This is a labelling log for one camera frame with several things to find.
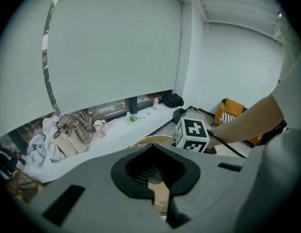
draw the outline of black cable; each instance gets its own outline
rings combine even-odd
[[[207,130],[207,133],[214,137],[217,141],[221,142],[223,145],[225,145],[227,148],[229,148],[229,150],[231,150],[233,153],[235,153],[236,155],[238,155],[239,157],[242,158],[247,158],[244,155],[240,154],[238,151],[236,151],[233,147],[229,146],[226,142],[224,142],[223,140],[221,140],[218,136],[216,136],[212,131]]]

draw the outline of cushion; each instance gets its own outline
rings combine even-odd
[[[236,118],[235,116],[228,114],[226,112],[223,113],[222,117],[219,119],[219,123],[227,123],[228,121],[233,120],[234,118]]]
[[[243,104],[239,104],[228,98],[226,99],[226,103],[224,103],[224,111],[235,117],[242,114],[243,108],[244,108]]]

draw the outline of ceiling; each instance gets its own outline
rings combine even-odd
[[[238,25],[280,40],[277,0],[190,0],[205,22]]]

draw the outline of black and white cube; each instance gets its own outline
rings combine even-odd
[[[182,117],[176,127],[176,146],[178,148],[203,152],[209,143],[204,122],[199,119]]]

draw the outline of black bag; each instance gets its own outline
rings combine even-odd
[[[178,106],[183,106],[184,100],[176,93],[165,93],[163,96],[163,103],[170,108],[175,108]]]

